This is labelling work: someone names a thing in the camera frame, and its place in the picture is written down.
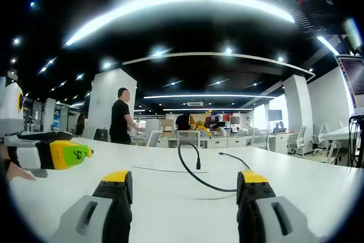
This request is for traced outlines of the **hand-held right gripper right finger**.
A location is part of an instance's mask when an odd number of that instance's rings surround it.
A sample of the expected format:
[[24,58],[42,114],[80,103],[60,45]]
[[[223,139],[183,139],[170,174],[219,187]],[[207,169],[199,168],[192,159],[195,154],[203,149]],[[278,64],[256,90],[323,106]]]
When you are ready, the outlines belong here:
[[308,228],[306,215],[252,171],[238,173],[237,206],[239,242],[322,241]]

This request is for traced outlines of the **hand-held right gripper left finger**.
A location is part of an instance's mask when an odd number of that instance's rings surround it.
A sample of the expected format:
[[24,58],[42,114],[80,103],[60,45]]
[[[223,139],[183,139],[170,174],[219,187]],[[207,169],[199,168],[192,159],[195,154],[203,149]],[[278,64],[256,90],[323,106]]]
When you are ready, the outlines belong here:
[[74,203],[60,218],[51,242],[128,242],[133,178],[129,170],[101,179],[94,193]]

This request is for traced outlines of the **person's left hand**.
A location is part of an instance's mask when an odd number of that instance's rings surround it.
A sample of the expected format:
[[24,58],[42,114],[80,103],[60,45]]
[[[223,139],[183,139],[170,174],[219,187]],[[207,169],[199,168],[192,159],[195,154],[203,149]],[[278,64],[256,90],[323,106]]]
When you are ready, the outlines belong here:
[[8,180],[11,181],[12,179],[19,177],[22,179],[34,181],[36,180],[34,176],[29,174],[24,169],[17,166],[13,163],[9,157],[9,153],[7,150],[7,146],[1,144],[1,168],[2,168],[2,175]]

